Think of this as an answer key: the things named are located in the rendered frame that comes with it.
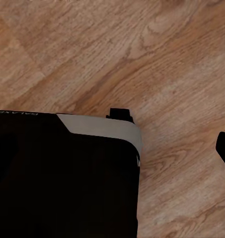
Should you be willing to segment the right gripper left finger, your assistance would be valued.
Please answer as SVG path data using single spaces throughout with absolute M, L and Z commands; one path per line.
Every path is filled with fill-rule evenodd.
M 0 135 L 0 180 L 19 150 L 15 132 Z

